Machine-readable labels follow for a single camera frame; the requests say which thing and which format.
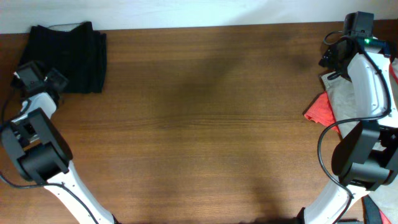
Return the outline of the red shirt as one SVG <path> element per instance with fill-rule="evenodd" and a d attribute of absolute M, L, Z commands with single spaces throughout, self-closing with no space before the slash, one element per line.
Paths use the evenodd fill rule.
<path fill-rule="evenodd" d="M 325 127 L 336 121 L 359 116 L 357 102 L 359 93 L 354 90 L 353 84 L 344 78 L 327 80 L 327 76 L 331 73 L 320 76 L 325 91 L 319 94 L 304 112 L 306 119 Z"/>

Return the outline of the black shorts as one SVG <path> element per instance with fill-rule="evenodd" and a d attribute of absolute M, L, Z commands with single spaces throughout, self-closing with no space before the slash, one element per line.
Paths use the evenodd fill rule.
<path fill-rule="evenodd" d="M 101 93 L 107 69 L 107 36 L 84 22 L 70 31 L 44 26 L 30 29 L 19 65 L 38 62 L 45 71 L 56 69 L 69 83 L 65 93 Z"/>

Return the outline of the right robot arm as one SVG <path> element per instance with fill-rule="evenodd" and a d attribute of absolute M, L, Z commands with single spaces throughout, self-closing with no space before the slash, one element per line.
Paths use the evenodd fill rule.
<path fill-rule="evenodd" d="M 351 60 L 347 66 L 357 104 L 357 116 L 327 126 L 317 143 L 317 157 L 329 182 L 298 214 L 299 223 L 338 223 L 361 198 L 397 177 L 397 106 L 389 71 L 392 51 L 386 41 L 343 36 Z M 335 126 L 354 128 L 333 151 L 331 171 L 322 160 L 322 141 Z"/>

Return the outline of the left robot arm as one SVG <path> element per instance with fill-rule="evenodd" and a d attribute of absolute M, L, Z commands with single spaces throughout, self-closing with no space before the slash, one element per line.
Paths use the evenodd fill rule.
<path fill-rule="evenodd" d="M 25 189 L 45 188 L 79 223 L 117 223 L 80 179 L 69 145 L 50 120 L 67 83 L 55 69 L 44 73 L 34 65 L 18 68 L 12 84 L 24 97 L 22 108 L 2 121 L 1 144 L 28 181 Z"/>

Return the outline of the dark garment bottom right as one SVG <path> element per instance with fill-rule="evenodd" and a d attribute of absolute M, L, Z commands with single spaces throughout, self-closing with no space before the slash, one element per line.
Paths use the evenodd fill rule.
<path fill-rule="evenodd" d="M 364 207 L 364 223 L 365 224 L 382 224 L 382 218 L 378 206 L 370 196 L 362 198 Z"/>

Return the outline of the grey khaki shorts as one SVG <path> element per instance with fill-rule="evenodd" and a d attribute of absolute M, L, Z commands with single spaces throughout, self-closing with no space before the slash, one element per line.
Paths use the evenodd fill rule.
<path fill-rule="evenodd" d="M 322 75 L 320 78 L 325 86 L 333 115 L 337 121 L 356 118 L 356 100 L 353 84 L 341 76 L 332 80 L 328 76 L 333 72 Z M 397 224 L 397 178 L 389 185 L 382 185 L 369 194 L 384 216 L 391 224 Z"/>

